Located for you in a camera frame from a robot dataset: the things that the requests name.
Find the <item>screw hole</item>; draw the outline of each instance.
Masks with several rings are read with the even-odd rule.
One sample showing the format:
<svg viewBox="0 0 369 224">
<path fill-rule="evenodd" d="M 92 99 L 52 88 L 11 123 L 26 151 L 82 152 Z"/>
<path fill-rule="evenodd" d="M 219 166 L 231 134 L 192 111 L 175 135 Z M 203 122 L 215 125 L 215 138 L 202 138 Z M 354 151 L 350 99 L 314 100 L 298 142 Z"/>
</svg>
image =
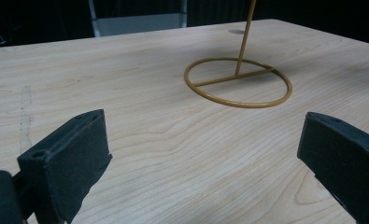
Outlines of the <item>screw hole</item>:
<svg viewBox="0 0 369 224">
<path fill-rule="evenodd" d="M 47 154 L 46 151 L 40 151 L 33 154 L 34 159 L 40 159 L 41 157 L 45 156 Z"/>
</svg>

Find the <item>light wood grain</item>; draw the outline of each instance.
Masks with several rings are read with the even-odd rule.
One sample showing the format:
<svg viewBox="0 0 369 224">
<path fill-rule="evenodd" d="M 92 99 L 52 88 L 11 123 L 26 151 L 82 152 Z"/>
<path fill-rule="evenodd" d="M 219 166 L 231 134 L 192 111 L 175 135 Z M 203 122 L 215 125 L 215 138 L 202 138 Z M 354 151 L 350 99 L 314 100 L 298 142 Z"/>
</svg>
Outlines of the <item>light wood grain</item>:
<svg viewBox="0 0 369 224">
<path fill-rule="evenodd" d="M 244 25 L 0 49 L 0 169 L 16 174 L 25 146 L 103 108 L 114 158 L 74 223 L 354 223 L 296 151 L 307 111 L 369 133 L 369 44 L 255 21 L 245 58 L 288 75 L 291 98 L 243 109 L 192 92 L 186 66 L 237 57 Z M 210 63 L 196 73 L 218 77 L 234 66 Z M 251 102 L 285 91 L 273 75 L 209 88 Z"/>
</svg>

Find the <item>wooden table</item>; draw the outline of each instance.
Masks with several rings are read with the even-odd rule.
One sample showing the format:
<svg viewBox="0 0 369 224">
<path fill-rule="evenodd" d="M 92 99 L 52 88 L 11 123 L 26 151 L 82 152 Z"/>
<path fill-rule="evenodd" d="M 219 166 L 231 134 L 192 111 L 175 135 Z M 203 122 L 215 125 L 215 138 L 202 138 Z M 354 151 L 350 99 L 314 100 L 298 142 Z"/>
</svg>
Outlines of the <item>wooden table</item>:
<svg viewBox="0 0 369 224">
<path fill-rule="evenodd" d="M 75 115 L 103 108 L 114 158 L 74 223 L 354 223 L 296 152 L 307 111 L 369 133 L 369 44 L 255 21 L 245 58 L 288 75 L 291 98 L 243 109 L 191 91 L 186 66 L 237 57 L 244 26 L 0 49 L 0 169 L 16 174 L 27 148 Z M 234 65 L 207 63 L 193 73 L 226 76 Z M 249 102 L 286 90 L 274 75 L 208 89 Z"/>
</svg>

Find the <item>scratch mark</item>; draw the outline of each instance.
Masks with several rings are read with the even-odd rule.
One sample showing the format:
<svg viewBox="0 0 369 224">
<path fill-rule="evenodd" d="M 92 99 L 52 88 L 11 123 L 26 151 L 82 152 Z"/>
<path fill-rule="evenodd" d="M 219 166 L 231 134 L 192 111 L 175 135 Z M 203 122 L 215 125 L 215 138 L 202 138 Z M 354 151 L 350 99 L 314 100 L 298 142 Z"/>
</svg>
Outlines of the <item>scratch mark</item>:
<svg viewBox="0 0 369 224">
<path fill-rule="evenodd" d="M 30 125 L 32 120 L 27 113 L 27 109 L 31 104 L 31 87 L 25 86 L 21 91 L 21 154 L 32 146 L 32 141 L 30 140 Z"/>
</svg>

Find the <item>metal frame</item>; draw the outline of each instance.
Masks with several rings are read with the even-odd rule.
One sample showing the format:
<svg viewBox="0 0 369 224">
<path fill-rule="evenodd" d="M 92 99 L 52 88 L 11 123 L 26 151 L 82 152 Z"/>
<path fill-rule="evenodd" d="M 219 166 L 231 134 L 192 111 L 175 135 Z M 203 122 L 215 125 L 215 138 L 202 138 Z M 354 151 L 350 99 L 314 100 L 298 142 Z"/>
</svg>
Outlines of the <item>metal frame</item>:
<svg viewBox="0 0 369 224">
<path fill-rule="evenodd" d="M 203 60 L 196 61 L 196 62 L 190 64 L 186 68 L 186 70 L 184 72 L 184 79 L 185 79 L 187 85 L 193 91 L 195 91 L 199 95 L 205 97 L 206 99 L 209 99 L 209 100 L 214 101 L 216 103 L 223 104 L 223 105 L 231 105 L 231 106 L 236 106 L 236 107 L 244 107 L 244 108 L 264 108 L 264 107 L 269 107 L 269 106 L 274 106 L 274 105 L 280 105 L 283 102 L 287 101 L 287 99 L 290 98 L 290 96 L 292 94 L 292 85 L 291 85 L 291 82 L 290 82 L 288 77 L 286 77 L 285 75 L 283 75 L 282 73 L 277 71 L 276 68 L 274 68 L 270 65 L 267 65 L 267 64 L 264 64 L 264 63 L 258 63 L 258 62 L 252 61 L 252 60 L 243 59 L 243 55 L 244 55 L 247 40 L 248 40 L 248 31 L 250 30 L 250 24 L 251 24 L 251 21 L 252 21 L 252 18 L 253 18 L 255 5 L 256 5 L 256 0 L 252 0 L 251 4 L 250 4 L 249 13 L 248 13 L 248 20 L 246 22 L 245 33 L 243 35 L 242 46 L 241 46 L 238 58 L 206 58 L 206 59 L 203 59 Z M 200 83 L 191 82 L 189 76 L 190 76 L 190 71 L 193 69 L 193 67 L 195 67 L 196 65 L 201 64 L 201 63 L 208 63 L 208 62 L 213 62 L 213 61 L 237 61 L 234 76 L 217 78 L 217 79 L 213 79 L 213 80 L 205 81 L 205 82 L 200 82 Z M 242 63 L 255 64 L 257 66 L 262 67 L 263 70 L 256 71 L 256 72 L 251 72 L 251 73 L 246 73 L 246 74 L 240 74 L 240 68 L 241 68 Z M 282 98 L 277 99 L 275 101 L 271 101 L 271 102 L 265 102 L 265 103 L 243 103 L 243 102 L 237 102 L 237 101 L 222 99 L 222 98 L 214 96 L 210 93 L 202 91 L 201 89 L 198 88 L 198 87 L 205 86 L 205 85 L 211 85 L 211 84 L 215 84 L 215 83 L 235 80 L 235 79 L 239 79 L 239 78 L 243 78 L 243 77 L 251 77 L 251 76 L 256 76 L 256 75 L 265 74 L 265 73 L 274 73 L 277 76 L 279 76 L 280 78 L 282 78 L 283 81 L 286 83 L 287 92 Z"/>
</svg>

